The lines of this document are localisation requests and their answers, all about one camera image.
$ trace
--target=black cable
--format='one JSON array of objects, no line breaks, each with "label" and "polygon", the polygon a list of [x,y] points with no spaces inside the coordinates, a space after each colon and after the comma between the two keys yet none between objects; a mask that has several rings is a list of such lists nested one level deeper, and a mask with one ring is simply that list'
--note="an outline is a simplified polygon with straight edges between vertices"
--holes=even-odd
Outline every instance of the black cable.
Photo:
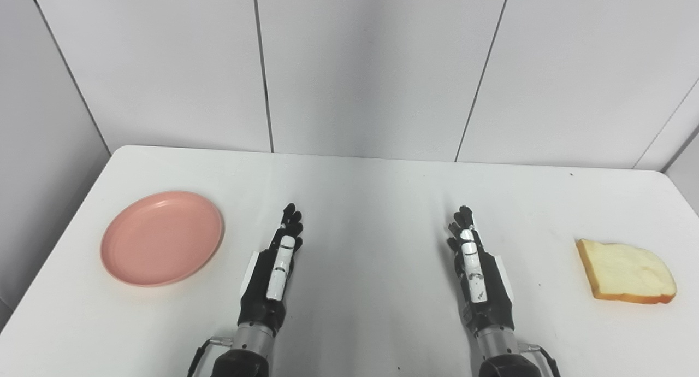
[{"label": "black cable", "polygon": [[189,372],[187,372],[187,377],[192,377],[194,372],[197,371],[197,366],[199,366],[199,361],[202,360],[206,348],[211,343],[211,340],[207,340],[202,344],[201,347],[197,348],[197,352],[194,353],[194,359],[192,359],[192,364],[189,365]]},{"label": "black cable", "polygon": [[544,355],[544,358],[546,358],[546,362],[548,362],[549,368],[551,369],[551,373],[554,375],[554,377],[561,377],[561,372],[559,372],[559,366],[556,364],[556,360],[551,358],[551,355],[544,350],[544,347],[539,346],[539,352],[541,352],[541,354]]}]

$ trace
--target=silver cylindrical joint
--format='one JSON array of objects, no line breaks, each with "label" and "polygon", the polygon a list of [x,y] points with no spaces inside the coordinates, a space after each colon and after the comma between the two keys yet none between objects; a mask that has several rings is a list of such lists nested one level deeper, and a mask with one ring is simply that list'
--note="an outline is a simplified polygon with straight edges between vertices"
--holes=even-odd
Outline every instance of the silver cylindrical joint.
[{"label": "silver cylindrical joint", "polygon": [[491,325],[477,332],[476,340],[484,359],[503,354],[519,354],[517,338],[508,327]]},{"label": "silver cylindrical joint", "polygon": [[246,350],[261,355],[265,359],[272,353],[274,334],[272,329],[255,322],[243,322],[235,332],[233,350]]}]

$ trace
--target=bread crust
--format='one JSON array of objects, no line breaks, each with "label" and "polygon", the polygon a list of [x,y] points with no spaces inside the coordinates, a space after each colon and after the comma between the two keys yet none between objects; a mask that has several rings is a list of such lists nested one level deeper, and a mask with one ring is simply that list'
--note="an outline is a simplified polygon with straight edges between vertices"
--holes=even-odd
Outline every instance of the bread crust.
[{"label": "bread crust", "polygon": [[592,296],[597,299],[604,299],[608,301],[624,301],[631,303],[669,303],[677,295],[675,292],[672,295],[660,295],[659,297],[641,297],[634,294],[604,294],[600,292],[600,283],[597,282],[597,276],[595,275],[594,269],[592,267],[592,261],[587,255],[587,250],[585,249],[584,239],[580,239],[575,243],[577,246],[577,252],[580,254],[580,260],[582,260],[582,265],[585,267],[585,274],[587,275],[587,280],[590,282],[590,287],[592,289]]}]

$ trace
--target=bread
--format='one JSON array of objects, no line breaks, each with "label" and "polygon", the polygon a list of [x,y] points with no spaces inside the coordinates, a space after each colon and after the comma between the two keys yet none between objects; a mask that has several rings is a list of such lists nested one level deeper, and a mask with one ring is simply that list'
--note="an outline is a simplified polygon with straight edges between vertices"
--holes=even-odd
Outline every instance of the bread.
[{"label": "bread", "polygon": [[594,240],[577,241],[592,295],[634,303],[668,303],[677,293],[670,270],[642,248]]}]

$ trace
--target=panel seam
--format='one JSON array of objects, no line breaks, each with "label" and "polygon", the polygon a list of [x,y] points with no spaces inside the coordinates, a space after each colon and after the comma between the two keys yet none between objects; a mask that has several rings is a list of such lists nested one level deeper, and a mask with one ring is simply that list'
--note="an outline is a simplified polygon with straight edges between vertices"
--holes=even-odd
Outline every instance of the panel seam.
[{"label": "panel seam", "polygon": [[97,135],[99,136],[100,140],[102,141],[102,145],[104,145],[104,148],[107,150],[107,154],[110,157],[112,157],[112,151],[109,150],[109,147],[107,146],[107,142],[104,140],[104,136],[102,135],[102,130],[100,130],[99,126],[97,126],[97,121],[94,119],[94,116],[92,115],[92,111],[90,111],[90,107],[87,105],[87,101],[85,101],[85,96],[82,95],[82,91],[80,90],[80,86],[78,86],[78,81],[75,80],[75,76],[73,75],[73,71],[70,70],[70,66],[68,65],[68,62],[66,61],[66,57],[63,55],[63,51],[61,50],[60,46],[58,46],[58,41],[56,41],[56,36],[53,34],[53,30],[51,30],[51,26],[49,26],[48,21],[46,20],[46,16],[43,13],[42,7],[39,5],[39,1],[34,0],[34,4],[37,6],[37,10],[39,11],[39,15],[42,16],[44,26],[46,26],[46,30],[48,30],[48,33],[51,36],[53,44],[56,47],[56,50],[58,51],[58,54],[61,57],[61,60],[63,61],[63,65],[66,67],[66,70],[68,71],[68,75],[70,76],[70,80],[73,82],[73,86],[75,86],[75,90],[78,91],[78,96],[80,96],[80,100],[82,101],[82,105],[85,106],[85,110],[87,110],[87,114],[90,116],[90,120],[92,121],[92,126],[94,126],[95,131],[97,131]]},{"label": "panel seam", "polygon": [[481,84],[483,83],[483,77],[485,76],[485,71],[488,68],[488,62],[490,61],[490,55],[493,51],[495,39],[497,38],[497,31],[500,30],[500,22],[502,22],[502,16],[505,13],[506,6],[507,6],[507,0],[504,0],[502,2],[502,8],[500,9],[500,16],[497,17],[497,24],[495,25],[495,31],[493,33],[493,38],[490,41],[490,47],[488,48],[488,54],[485,56],[485,62],[483,63],[483,70],[481,71],[481,75],[480,75],[480,78],[478,80],[478,86],[476,86],[476,92],[473,96],[473,101],[471,102],[469,116],[466,118],[466,124],[464,125],[464,132],[461,134],[461,141],[459,141],[459,148],[457,149],[457,156],[454,158],[455,163],[459,160],[459,154],[461,153],[461,146],[464,145],[464,137],[466,136],[466,129],[469,128],[471,116],[473,115],[473,109],[476,106],[476,100],[478,99],[478,93],[480,92],[480,87],[481,87]]},{"label": "panel seam", "polygon": [[255,27],[257,29],[257,46],[260,51],[260,68],[262,69],[262,88],[264,89],[264,106],[267,113],[267,132],[269,133],[269,150],[274,153],[274,138],[272,137],[272,117],[269,113],[269,93],[267,90],[267,71],[264,65],[264,49],[262,49],[262,29],[260,28],[260,11],[257,0],[252,0],[255,9]]},{"label": "panel seam", "polygon": [[[677,106],[674,108],[674,111],[672,111],[672,113],[671,113],[670,116],[667,118],[667,120],[665,121],[665,123],[662,125],[662,127],[660,128],[660,130],[657,132],[657,134],[656,134],[656,135],[653,137],[653,139],[651,140],[651,143],[649,143],[648,146],[646,147],[646,149],[643,151],[643,153],[641,153],[641,156],[638,158],[638,160],[636,160],[636,163],[634,163],[634,165],[631,167],[631,169],[636,169],[636,166],[638,165],[638,163],[640,163],[641,160],[643,159],[643,156],[645,156],[646,153],[648,153],[648,151],[650,150],[651,146],[653,146],[653,144],[655,143],[655,141],[657,140],[657,138],[661,135],[662,130],[665,130],[665,128],[667,127],[667,125],[670,123],[670,121],[671,121],[672,118],[674,117],[674,114],[677,113],[677,110],[679,110],[679,108],[682,106],[682,104],[683,104],[684,101],[687,99],[687,97],[689,97],[689,93],[691,93],[692,90],[694,90],[694,86],[696,86],[697,83],[699,83],[699,78],[697,78],[697,79],[694,81],[694,83],[693,83],[692,86],[689,88],[689,90],[687,91],[687,93],[684,95],[684,97],[682,97],[682,100],[679,101],[679,104],[677,104]],[[684,144],[679,148],[679,150],[678,150],[677,152],[675,152],[675,154],[671,157],[671,159],[669,160],[669,162],[667,162],[666,165],[665,165],[665,167],[662,169],[662,172],[665,172],[665,171],[667,170],[667,168],[671,165],[671,163],[675,160],[675,158],[677,158],[677,156],[679,156],[679,154],[682,153],[682,151],[684,150],[684,148],[686,147],[686,145],[688,145],[688,144],[687,144],[687,143],[684,143]]]}]

